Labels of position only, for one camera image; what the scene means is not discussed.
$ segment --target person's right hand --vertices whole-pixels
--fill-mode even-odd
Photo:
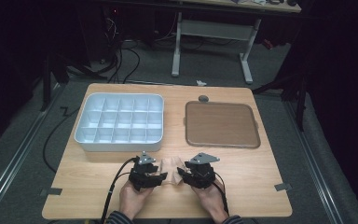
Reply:
[[[216,179],[216,185],[223,190],[223,185]],[[199,196],[202,207],[210,214],[214,223],[221,224],[228,218],[228,213],[225,211],[222,194],[215,185],[211,185],[206,189],[197,189],[191,187],[197,196]]]
[[[153,189],[141,189],[138,191],[133,187],[130,180],[127,180],[120,191],[120,207],[118,211],[133,220],[144,207],[146,199],[153,192]]]

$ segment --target sleeve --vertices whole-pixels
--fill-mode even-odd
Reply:
[[[126,217],[126,215],[114,211],[109,215],[109,218],[106,220],[106,224],[133,224],[133,222]]]
[[[233,216],[226,219],[223,224],[244,224],[245,222],[239,216]]]

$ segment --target table leg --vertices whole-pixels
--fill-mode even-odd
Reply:
[[[176,28],[176,46],[175,46],[175,53],[173,54],[173,63],[172,63],[173,77],[179,77],[181,33],[182,33],[182,12],[178,12],[178,22]]]
[[[257,31],[258,31],[258,27],[260,26],[260,22],[261,22],[260,19],[255,21],[255,25],[254,25],[254,27],[252,29],[251,36],[249,38],[248,46],[246,48],[246,51],[244,53],[240,54],[242,71],[243,71],[243,75],[245,76],[245,81],[246,81],[247,84],[252,84],[253,83],[252,74],[251,74],[251,71],[249,69],[249,64],[248,64],[248,56],[249,56],[249,54],[251,52],[252,45],[255,42],[255,36],[257,35]]]

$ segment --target black handheld controller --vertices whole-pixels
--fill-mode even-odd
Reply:
[[[188,172],[178,167],[178,174],[188,185],[198,189],[206,189],[216,179],[213,167],[210,164],[213,161],[219,161],[219,158],[201,152],[190,161],[185,161],[185,166],[189,169]]]
[[[161,182],[167,178],[167,173],[151,175],[158,170],[158,166],[152,164],[154,161],[156,159],[149,157],[145,152],[141,157],[136,157],[129,176],[129,180],[136,190],[160,186]]]

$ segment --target white desk frame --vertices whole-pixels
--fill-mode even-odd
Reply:
[[[255,42],[258,27],[261,20],[255,21],[253,26],[234,25],[228,23],[217,23],[208,21],[189,21],[182,19],[182,13],[178,13],[177,31],[176,31],[176,46],[173,54],[172,76],[179,76],[180,68],[180,41],[181,35],[198,35],[215,38],[225,38],[234,40],[248,41],[248,45],[244,53],[240,54],[243,75],[247,84],[252,84],[252,74],[249,69],[248,57]]]

